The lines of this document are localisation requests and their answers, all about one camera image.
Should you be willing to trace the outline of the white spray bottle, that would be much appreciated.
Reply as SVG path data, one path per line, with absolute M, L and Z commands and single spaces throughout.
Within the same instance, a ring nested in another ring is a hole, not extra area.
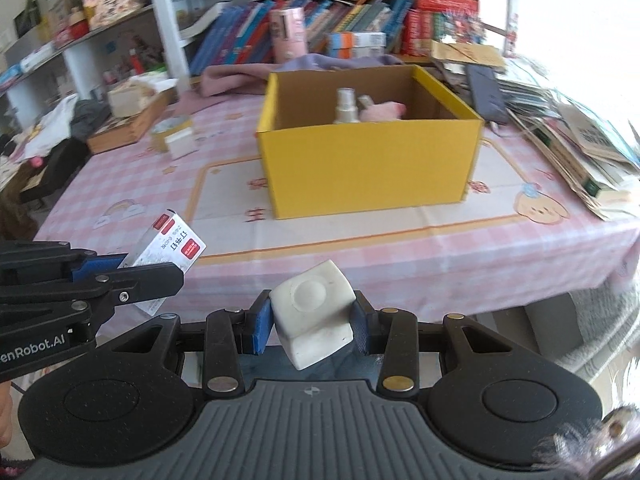
M 338 88 L 336 90 L 335 125 L 356 124 L 360 122 L 359 108 L 353 88 Z

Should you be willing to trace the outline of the yellow tape roll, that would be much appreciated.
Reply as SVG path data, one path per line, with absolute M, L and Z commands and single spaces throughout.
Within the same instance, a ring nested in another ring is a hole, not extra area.
M 192 126 L 192 118 L 188 115 L 168 117 L 161 120 L 150 130 L 151 148 L 154 151 L 166 153 L 168 151 L 166 138 Z

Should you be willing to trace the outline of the black smartphone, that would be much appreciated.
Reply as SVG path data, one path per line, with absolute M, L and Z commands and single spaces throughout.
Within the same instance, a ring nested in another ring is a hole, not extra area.
M 508 110 L 494 70 L 490 66 L 468 64 L 465 66 L 465 75 L 477 114 L 485 122 L 506 125 L 509 121 Z

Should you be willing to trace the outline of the yellow cardboard box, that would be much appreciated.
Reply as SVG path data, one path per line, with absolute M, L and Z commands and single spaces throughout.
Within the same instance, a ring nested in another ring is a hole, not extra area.
M 405 104 L 396 122 L 335 125 L 336 90 Z M 415 65 L 270 75 L 257 142 L 279 219 L 459 203 L 483 119 Z

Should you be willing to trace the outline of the small white red box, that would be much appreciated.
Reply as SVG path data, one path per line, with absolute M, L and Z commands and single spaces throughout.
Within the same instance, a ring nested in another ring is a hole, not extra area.
M 146 230 L 118 266 L 175 263 L 186 273 L 206 249 L 201 237 L 175 211 L 167 209 Z

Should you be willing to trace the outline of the dark grey garment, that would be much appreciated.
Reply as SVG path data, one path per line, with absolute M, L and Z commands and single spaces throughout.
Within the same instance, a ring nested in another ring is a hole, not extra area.
M 78 100 L 74 106 L 74 116 L 70 121 L 70 136 L 86 142 L 103 126 L 111 114 L 111 107 L 105 101 Z

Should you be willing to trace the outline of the wooden chess board box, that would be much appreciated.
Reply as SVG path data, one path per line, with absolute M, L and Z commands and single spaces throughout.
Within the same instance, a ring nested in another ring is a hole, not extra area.
M 152 99 L 140 114 L 129 118 L 110 118 L 96 133 L 88 137 L 86 143 L 89 151 L 97 155 L 139 142 L 175 101 L 175 97 L 175 90 L 168 89 Z

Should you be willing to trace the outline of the stack of books and papers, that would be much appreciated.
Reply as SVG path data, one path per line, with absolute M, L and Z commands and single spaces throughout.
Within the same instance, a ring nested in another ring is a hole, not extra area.
M 431 58 L 446 85 L 473 107 L 465 66 L 490 66 L 506 102 L 506 126 L 532 142 L 570 189 L 602 220 L 639 215 L 639 143 L 559 89 L 527 58 L 506 58 L 484 44 L 433 42 Z

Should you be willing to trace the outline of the pink cylindrical dispenser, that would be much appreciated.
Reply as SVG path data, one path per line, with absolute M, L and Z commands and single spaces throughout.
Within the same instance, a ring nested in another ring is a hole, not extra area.
M 274 60 L 283 64 L 308 53 L 304 10 L 273 9 L 269 12 Z

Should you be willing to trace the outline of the row of leaning books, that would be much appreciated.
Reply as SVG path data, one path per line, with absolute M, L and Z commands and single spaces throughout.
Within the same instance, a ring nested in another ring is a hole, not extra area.
M 192 76 L 208 66 L 285 63 L 305 54 L 373 58 L 392 52 L 411 0 L 220 2 L 181 32 L 196 41 Z

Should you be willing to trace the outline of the red dictionary books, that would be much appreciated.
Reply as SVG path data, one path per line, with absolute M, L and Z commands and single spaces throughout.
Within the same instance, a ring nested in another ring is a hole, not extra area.
M 418 58 L 431 53 L 433 42 L 482 44 L 485 37 L 478 0 L 412 0 L 400 53 Z

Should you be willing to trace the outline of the orange white medicine box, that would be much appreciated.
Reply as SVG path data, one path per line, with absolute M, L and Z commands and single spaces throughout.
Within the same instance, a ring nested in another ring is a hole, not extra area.
M 385 53 L 384 32 L 332 32 L 326 45 L 331 58 L 368 58 Z

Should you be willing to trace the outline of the pink plush pig toy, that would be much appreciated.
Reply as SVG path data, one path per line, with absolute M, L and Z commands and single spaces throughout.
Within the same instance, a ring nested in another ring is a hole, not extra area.
M 387 101 L 375 103 L 370 96 L 360 96 L 358 102 L 362 107 L 359 113 L 360 122 L 396 122 L 406 114 L 405 104 Z

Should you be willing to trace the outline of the beige tissue pack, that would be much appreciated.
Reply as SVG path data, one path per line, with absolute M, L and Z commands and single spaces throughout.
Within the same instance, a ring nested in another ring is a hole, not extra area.
M 108 105 L 115 118 L 129 118 L 143 112 L 160 94 L 175 88 L 176 78 L 166 72 L 134 75 L 107 92 Z

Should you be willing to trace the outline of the white t-shirt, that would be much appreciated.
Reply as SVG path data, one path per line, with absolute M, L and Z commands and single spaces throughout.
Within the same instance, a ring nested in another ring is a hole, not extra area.
M 46 157 L 70 137 L 70 122 L 74 118 L 77 101 L 78 95 L 75 93 L 66 96 L 29 131 L 23 160 Z

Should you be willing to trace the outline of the cream square bottle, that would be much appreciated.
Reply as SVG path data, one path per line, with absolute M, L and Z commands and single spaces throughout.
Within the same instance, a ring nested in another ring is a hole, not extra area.
M 280 344 L 296 370 L 304 370 L 353 339 L 349 315 L 356 300 L 332 260 L 289 278 L 269 293 Z

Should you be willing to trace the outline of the white charger block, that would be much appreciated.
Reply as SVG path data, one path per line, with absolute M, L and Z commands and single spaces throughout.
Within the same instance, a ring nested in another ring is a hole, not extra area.
M 171 133 L 170 136 L 166 136 L 165 143 L 172 160 L 183 158 L 198 150 L 192 128 L 184 128 Z

